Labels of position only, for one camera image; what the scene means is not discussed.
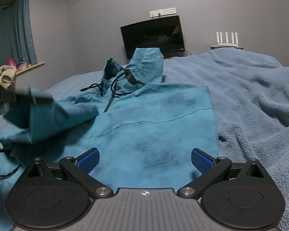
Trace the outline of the teal zip jacket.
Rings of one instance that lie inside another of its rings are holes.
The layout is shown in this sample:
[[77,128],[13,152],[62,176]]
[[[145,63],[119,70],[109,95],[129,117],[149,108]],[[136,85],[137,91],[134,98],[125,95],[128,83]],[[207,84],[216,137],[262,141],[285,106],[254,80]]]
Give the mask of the teal zip jacket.
[[218,154],[205,82],[211,52],[164,59],[137,49],[127,66],[78,74],[48,90],[50,104],[10,105],[0,116],[0,230],[11,230],[5,200],[34,157],[57,162],[96,147],[93,176],[112,189],[178,189],[193,175],[193,148]]

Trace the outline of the beige cloth on sill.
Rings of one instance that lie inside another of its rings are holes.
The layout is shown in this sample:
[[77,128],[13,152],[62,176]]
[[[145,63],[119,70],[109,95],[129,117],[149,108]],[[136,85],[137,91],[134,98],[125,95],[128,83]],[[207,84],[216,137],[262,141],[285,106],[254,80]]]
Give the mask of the beige cloth on sill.
[[9,89],[15,83],[17,68],[10,65],[2,65],[0,67],[0,85],[5,89]]

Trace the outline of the pink toy on sill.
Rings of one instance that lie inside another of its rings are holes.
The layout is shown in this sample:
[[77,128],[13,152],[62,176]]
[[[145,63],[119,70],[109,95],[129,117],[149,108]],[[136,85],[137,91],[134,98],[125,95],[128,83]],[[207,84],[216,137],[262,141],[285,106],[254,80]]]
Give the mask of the pink toy on sill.
[[22,62],[19,64],[13,57],[10,57],[7,59],[6,65],[13,66],[13,67],[17,68],[17,70],[23,70],[23,69],[26,69],[28,67],[27,62]]

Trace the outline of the wooden window sill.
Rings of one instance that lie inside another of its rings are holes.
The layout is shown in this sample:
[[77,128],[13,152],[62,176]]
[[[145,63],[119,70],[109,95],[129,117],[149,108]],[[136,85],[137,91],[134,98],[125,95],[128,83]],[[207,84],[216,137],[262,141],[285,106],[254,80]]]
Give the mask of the wooden window sill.
[[27,73],[27,72],[33,70],[33,69],[42,67],[44,65],[45,65],[45,62],[39,62],[37,64],[27,64],[26,66],[21,65],[20,69],[17,70],[15,75],[16,76],[22,75],[24,73]]

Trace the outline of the teal curtain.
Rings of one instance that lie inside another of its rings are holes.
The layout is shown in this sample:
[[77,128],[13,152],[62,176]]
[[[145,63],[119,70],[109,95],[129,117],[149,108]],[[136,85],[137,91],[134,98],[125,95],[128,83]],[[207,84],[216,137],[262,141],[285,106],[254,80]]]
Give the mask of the teal curtain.
[[29,16],[29,0],[15,0],[5,8],[0,8],[0,66],[9,58],[17,64],[36,64]]

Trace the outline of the blue fleece blanket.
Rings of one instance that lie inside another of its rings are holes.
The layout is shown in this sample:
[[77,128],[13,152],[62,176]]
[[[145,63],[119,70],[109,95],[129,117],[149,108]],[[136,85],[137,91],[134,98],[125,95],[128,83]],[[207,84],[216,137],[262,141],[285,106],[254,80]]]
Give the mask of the blue fleece blanket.
[[[165,83],[207,86],[217,121],[219,154],[245,161],[257,157],[286,200],[280,222],[289,230],[289,67],[258,53],[218,49],[164,61]],[[78,74],[45,92],[55,99],[80,93],[102,71]],[[4,201],[22,168],[0,180],[0,230],[11,230]]]

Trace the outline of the white wifi router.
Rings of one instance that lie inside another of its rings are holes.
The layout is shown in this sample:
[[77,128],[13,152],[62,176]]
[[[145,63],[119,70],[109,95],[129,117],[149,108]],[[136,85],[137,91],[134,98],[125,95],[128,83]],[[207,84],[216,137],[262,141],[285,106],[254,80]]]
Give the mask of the white wifi router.
[[235,48],[235,49],[244,49],[239,46],[239,37],[237,32],[216,32],[216,45],[211,45],[211,49],[219,49],[219,48]]

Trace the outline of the black monitor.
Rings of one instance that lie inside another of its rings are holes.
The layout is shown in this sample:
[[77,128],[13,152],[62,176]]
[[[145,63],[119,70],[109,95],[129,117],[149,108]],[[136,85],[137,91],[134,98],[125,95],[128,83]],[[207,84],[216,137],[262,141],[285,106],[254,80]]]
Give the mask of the black monitor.
[[132,23],[120,30],[128,59],[137,48],[159,48],[164,55],[185,51],[178,15]]

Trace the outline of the white wall power strip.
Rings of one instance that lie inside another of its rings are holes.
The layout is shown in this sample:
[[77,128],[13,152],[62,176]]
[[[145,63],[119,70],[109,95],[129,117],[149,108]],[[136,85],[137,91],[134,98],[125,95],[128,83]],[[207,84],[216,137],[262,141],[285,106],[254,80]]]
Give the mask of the white wall power strip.
[[149,12],[150,18],[160,18],[175,14],[177,14],[175,7],[153,10]]

